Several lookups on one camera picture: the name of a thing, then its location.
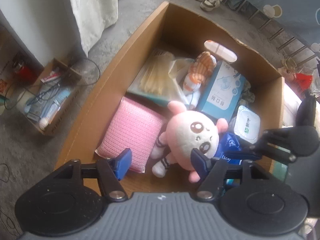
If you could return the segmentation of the blue tissue pack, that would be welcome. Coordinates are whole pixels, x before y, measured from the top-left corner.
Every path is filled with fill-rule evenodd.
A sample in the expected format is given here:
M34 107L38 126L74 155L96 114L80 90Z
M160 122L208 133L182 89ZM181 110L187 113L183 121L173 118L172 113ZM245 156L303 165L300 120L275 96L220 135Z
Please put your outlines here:
M226 160L230 164L240 165L242 160L233 159L225 156L227 151L239 152L241 150L240 143L235 134L226 132L220 138L218 148L214 157Z

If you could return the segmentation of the pink plush toy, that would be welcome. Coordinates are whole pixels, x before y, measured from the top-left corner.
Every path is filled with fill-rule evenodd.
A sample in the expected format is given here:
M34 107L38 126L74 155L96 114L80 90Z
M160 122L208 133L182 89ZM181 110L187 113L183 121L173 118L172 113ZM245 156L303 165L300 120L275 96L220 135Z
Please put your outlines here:
M191 164L191 151L196 148L206 157L212 158L217 152L219 135L228 129L228 122L219 118L214 123L201 112L188 110L179 101L168 103L173 114L167 127L157 138L150 157L159 161L153 165L152 173L163 178L173 164L189 171L189 181L196 183L200 176Z

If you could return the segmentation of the pink knitted sponge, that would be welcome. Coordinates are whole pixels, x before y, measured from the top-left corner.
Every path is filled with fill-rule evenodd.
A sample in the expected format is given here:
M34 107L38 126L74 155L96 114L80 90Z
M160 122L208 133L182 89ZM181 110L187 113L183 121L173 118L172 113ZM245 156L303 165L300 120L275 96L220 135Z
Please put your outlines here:
M132 152L130 169L144 173L164 123L162 115L123 97L95 153L102 158L115 158L129 148Z

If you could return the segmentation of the strawberry yogurt cup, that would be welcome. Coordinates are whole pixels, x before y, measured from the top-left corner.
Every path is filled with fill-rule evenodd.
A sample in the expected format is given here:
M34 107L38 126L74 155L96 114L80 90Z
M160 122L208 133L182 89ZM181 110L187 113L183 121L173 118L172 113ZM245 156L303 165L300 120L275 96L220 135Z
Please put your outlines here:
M242 140L255 144L260 131L260 117L244 105L238 107L236 116L229 122L228 131Z

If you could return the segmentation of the green scrunchie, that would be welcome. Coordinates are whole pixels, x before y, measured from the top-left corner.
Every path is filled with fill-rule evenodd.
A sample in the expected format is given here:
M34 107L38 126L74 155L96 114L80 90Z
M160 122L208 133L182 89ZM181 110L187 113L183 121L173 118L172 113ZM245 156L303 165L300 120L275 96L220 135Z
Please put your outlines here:
M255 94L251 90L251 84L246 80L240 95L239 104L248 107L255 102Z

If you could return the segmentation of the blue bandage box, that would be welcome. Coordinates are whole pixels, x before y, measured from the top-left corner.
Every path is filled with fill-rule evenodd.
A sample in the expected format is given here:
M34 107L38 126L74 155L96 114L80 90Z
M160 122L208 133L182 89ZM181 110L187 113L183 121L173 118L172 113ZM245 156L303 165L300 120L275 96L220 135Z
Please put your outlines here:
M231 120L245 81L227 62L218 61L196 109L214 120Z

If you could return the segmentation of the cotton swab bag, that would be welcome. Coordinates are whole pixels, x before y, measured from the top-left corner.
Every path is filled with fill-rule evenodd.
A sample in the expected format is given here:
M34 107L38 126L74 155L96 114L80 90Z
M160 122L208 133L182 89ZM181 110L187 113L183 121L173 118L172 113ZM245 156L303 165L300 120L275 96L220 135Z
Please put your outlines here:
M180 101L188 106L190 100L183 92L182 82L193 62L194 59L176 57L171 52L155 49L127 92L163 107L171 101Z

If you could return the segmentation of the checked floral tablecloth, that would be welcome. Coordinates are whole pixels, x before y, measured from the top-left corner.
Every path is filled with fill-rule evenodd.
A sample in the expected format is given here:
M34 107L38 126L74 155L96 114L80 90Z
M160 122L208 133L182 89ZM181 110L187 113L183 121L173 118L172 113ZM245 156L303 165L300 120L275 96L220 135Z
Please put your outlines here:
M283 87L283 98L283 128L293 127L296 124L297 111L302 101L286 83Z

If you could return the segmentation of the red plastic bag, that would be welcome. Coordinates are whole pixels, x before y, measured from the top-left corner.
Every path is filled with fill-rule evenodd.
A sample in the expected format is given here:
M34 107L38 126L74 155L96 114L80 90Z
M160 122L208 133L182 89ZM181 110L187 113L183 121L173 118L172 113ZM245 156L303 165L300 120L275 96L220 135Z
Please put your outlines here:
M310 88L313 81L312 75L306 75L303 73L296 73L294 80L292 81L292 90L300 97L305 97L305 92Z

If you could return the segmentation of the tan slippers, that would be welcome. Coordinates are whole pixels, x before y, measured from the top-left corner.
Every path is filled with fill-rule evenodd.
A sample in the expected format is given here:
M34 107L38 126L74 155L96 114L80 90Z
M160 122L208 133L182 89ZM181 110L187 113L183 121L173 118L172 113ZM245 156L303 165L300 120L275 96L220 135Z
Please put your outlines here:
M281 60L282 67L278 68L278 72L287 82L292 82L295 79L295 69L297 64L291 57L285 57Z

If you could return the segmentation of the small box of clutter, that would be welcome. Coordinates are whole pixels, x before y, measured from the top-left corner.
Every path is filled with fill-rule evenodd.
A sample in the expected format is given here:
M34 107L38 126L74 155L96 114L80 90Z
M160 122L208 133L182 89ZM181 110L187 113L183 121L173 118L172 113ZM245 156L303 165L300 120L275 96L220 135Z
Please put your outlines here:
M22 90L16 108L42 135L52 137L85 84L76 70L53 59L35 83Z

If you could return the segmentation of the brown cardboard box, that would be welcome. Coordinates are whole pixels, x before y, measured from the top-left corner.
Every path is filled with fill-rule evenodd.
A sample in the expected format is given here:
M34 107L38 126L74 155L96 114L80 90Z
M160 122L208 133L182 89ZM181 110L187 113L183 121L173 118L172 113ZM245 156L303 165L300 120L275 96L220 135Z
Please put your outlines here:
M178 99L176 70L168 64L175 57L196 58L206 41L215 41L235 52L232 63L251 84L252 110L261 119L261 130L280 128L283 121L284 79L267 59L237 39L230 31L178 5L163 2L132 34L113 58L89 94L64 143L57 166L72 159L98 160L95 154L121 98L142 67L147 71L138 88L151 95Z

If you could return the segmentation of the white curtain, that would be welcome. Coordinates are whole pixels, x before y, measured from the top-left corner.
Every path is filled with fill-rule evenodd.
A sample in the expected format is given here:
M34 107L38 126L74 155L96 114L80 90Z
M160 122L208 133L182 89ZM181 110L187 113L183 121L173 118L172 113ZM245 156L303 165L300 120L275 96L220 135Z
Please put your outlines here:
M100 40L103 31L118 20L118 0L70 0L86 55Z

